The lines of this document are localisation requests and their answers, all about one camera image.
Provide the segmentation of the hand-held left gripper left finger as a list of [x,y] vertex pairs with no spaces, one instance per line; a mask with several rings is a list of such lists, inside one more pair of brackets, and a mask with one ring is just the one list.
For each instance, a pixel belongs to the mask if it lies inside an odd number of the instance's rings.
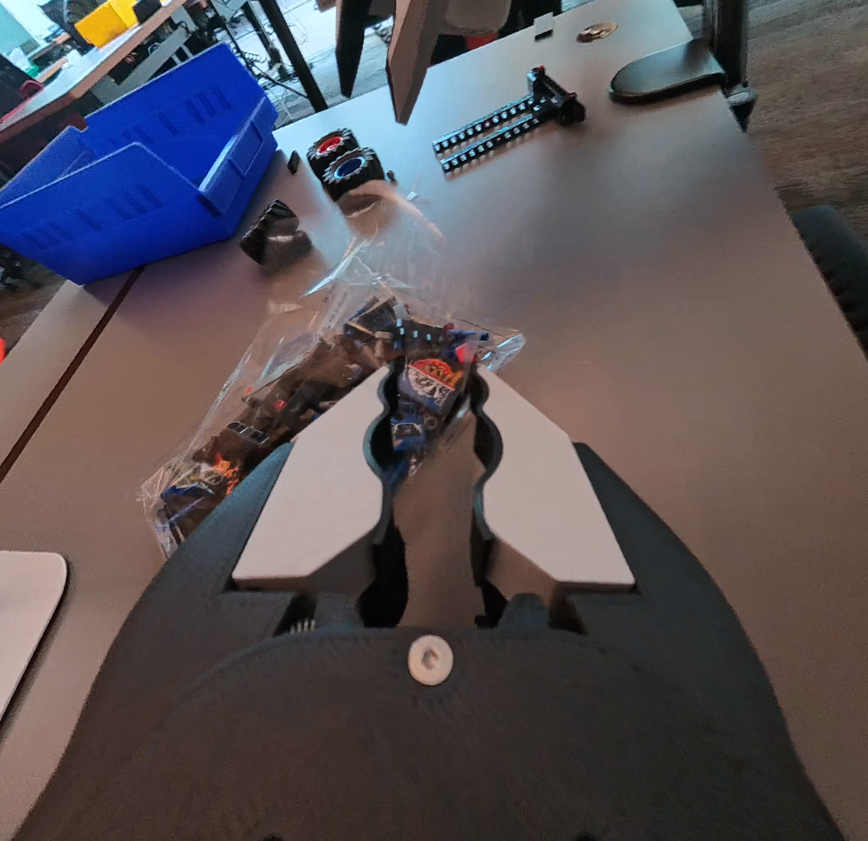
[[233,586],[342,594],[360,614],[396,614],[389,458],[394,371],[363,380],[288,449],[232,573]]

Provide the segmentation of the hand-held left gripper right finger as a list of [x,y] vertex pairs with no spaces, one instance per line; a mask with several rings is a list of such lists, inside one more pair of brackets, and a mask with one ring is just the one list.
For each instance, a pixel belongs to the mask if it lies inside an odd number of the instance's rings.
[[556,609],[575,592],[636,587],[570,436],[484,366],[472,378],[472,572],[488,614],[520,595]]

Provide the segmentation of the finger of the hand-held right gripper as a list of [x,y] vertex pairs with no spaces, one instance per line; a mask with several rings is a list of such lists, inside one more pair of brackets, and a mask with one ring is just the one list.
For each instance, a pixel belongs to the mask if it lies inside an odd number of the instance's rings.
[[336,0],[335,59],[340,92],[350,98],[359,71],[365,30],[393,17],[396,0]]
[[396,122],[406,125],[425,81],[440,34],[471,35],[459,20],[460,0],[395,0],[386,73]]

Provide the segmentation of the clear bag of toy bricks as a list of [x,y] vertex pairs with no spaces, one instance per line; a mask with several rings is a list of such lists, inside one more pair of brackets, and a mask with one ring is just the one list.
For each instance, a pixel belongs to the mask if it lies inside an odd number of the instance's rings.
[[[472,312],[439,264],[446,241],[411,200],[383,181],[339,202],[350,238],[333,266],[320,248],[273,277],[267,313],[201,423],[140,488],[148,526],[168,560],[267,456],[376,370],[399,376],[418,358],[495,373],[525,347],[517,329]],[[393,409],[392,486],[412,476],[467,409],[468,383],[446,416],[402,395]]]

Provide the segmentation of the grey desk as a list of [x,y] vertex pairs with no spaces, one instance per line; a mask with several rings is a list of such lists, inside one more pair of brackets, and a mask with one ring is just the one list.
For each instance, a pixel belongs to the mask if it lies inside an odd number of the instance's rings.
[[[576,36],[618,24],[596,43]],[[752,141],[706,91],[652,106],[615,72],[684,42],[670,0],[597,0],[429,70],[408,126],[387,87],[277,131],[350,128],[442,232],[448,287],[522,332],[505,379],[589,444],[715,579],[841,831],[866,839],[866,362]],[[431,143],[527,93],[587,110],[454,174]],[[2,839],[56,770],[163,558],[136,499],[266,315],[236,239],[143,269],[2,480],[2,548],[70,580],[2,725]]]
[[88,285],[66,283],[2,362],[1,478],[119,310],[143,267]]

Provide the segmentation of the black pillar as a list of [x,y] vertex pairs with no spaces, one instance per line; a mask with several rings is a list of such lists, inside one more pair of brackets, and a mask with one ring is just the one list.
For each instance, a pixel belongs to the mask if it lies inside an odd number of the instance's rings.
[[305,92],[305,96],[311,103],[315,112],[323,112],[327,110],[328,105],[326,100],[290,30],[288,22],[278,5],[277,0],[257,1],[270,22],[279,44],[289,59],[293,72],[296,74],[298,81]]

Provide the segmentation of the black beam assembly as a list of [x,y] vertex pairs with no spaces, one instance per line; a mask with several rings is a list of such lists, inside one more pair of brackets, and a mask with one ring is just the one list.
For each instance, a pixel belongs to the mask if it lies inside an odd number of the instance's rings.
[[570,127],[586,117],[577,94],[567,91],[539,65],[527,74],[525,96],[432,141],[432,152],[443,174],[454,174],[550,122]]

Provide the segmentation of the black tyre red hub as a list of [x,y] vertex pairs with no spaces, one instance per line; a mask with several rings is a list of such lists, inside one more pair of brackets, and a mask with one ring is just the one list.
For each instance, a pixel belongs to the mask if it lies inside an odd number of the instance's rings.
[[357,148],[359,148],[359,141],[352,130],[336,129],[326,133],[311,145],[307,151],[307,162],[317,180],[322,181],[333,162]]

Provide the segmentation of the black tyre blue hub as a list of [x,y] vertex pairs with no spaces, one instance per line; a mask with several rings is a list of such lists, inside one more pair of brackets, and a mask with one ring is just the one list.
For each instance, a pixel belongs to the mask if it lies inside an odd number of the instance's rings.
[[305,257],[312,242],[298,215],[283,200],[274,199],[244,233],[240,249],[263,270],[276,271]]
[[341,155],[326,169],[322,184],[335,203],[342,196],[372,180],[384,180],[385,171],[376,154],[369,147],[356,148]]

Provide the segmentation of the black monitor stand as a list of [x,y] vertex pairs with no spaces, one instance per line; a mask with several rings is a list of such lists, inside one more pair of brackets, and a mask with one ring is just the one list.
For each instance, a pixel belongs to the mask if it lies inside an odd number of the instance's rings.
[[746,77],[747,0],[673,2],[678,8],[702,8],[702,34],[625,65],[609,84],[610,97],[637,105],[719,87],[746,130],[757,100],[757,92]]

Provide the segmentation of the long background table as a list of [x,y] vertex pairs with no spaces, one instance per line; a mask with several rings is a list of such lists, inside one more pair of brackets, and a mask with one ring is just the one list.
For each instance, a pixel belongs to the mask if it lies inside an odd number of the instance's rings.
[[[64,67],[58,80],[52,81],[48,87],[2,119],[2,144],[55,114],[69,110],[79,112],[77,103],[87,94],[92,94],[104,105],[147,83],[160,66],[170,61],[177,52],[186,49],[193,31],[189,7],[203,2],[206,0],[165,0],[146,22],[127,30],[106,46],[92,50],[78,63]],[[115,83],[109,77],[110,70],[167,22],[174,22],[176,29],[157,45],[156,50],[122,84]]]

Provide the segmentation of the yellow bin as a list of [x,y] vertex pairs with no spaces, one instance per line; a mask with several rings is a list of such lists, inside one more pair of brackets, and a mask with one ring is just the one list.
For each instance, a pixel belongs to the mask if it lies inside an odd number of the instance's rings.
[[86,43],[105,47],[139,25],[134,10],[136,1],[106,0],[75,22],[74,29]]

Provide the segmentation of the blue storage bin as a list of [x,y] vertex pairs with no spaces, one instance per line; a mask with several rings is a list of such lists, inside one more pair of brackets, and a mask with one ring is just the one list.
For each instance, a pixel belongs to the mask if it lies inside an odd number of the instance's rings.
[[277,110],[220,43],[66,128],[1,193],[2,246],[79,285],[233,236]]

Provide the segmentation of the black chair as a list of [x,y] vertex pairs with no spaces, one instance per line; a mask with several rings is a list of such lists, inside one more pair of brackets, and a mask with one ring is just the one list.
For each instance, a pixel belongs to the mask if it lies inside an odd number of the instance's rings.
[[791,214],[793,224],[842,315],[867,350],[867,244],[831,206]]

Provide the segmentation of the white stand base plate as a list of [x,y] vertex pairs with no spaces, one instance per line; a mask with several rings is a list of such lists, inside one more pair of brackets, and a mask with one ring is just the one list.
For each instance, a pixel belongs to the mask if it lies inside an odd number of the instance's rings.
[[68,578],[67,561],[59,553],[1,551],[1,717],[55,616]]

